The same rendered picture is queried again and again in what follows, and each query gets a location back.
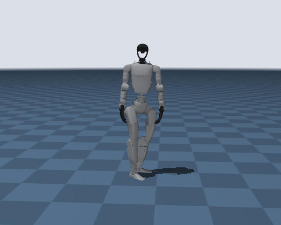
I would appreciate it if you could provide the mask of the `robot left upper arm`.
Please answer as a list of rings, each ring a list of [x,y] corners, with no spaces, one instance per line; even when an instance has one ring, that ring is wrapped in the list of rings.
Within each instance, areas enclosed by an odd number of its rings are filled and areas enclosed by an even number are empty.
[[[155,82],[156,82],[156,86],[155,86],[155,91],[160,92],[163,91],[163,86],[162,86],[162,75],[161,75],[161,70],[159,66],[156,65],[152,65],[153,67],[153,72],[155,73]]]

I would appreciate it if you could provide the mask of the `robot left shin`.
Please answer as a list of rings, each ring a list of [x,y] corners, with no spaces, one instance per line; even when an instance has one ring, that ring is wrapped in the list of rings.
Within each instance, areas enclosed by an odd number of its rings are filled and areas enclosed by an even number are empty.
[[[141,167],[143,165],[143,160],[145,159],[146,157],[146,154],[147,154],[147,150],[148,150],[148,145],[142,147],[139,145],[138,147],[138,163],[137,163],[137,170],[141,170]],[[141,167],[140,167],[141,166]]]

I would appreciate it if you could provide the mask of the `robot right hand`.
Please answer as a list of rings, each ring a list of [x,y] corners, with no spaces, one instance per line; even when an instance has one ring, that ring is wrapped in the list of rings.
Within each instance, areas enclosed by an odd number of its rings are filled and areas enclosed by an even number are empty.
[[[121,119],[122,119],[122,121],[124,122],[124,123],[127,123],[127,121],[126,121],[126,118],[124,117],[124,105],[121,105],[120,106],[120,108],[119,108],[119,110],[120,110],[120,116],[121,116]]]

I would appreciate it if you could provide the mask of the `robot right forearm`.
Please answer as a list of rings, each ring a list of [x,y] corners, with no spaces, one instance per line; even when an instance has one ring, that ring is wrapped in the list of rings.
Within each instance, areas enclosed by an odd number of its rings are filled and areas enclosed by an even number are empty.
[[[122,84],[123,85],[123,84]],[[120,91],[120,103],[119,103],[119,108],[121,105],[124,105],[125,108],[125,103],[126,103],[126,96],[127,96],[127,92],[122,91],[122,85],[121,85],[121,91]]]

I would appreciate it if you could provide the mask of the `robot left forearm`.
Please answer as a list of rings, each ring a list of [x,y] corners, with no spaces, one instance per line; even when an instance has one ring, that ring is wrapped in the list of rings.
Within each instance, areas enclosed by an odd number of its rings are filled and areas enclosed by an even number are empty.
[[[160,109],[160,106],[163,106],[164,109],[165,109],[165,106],[164,106],[164,92],[161,91],[161,92],[157,93],[157,96],[158,96],[159,109]]]

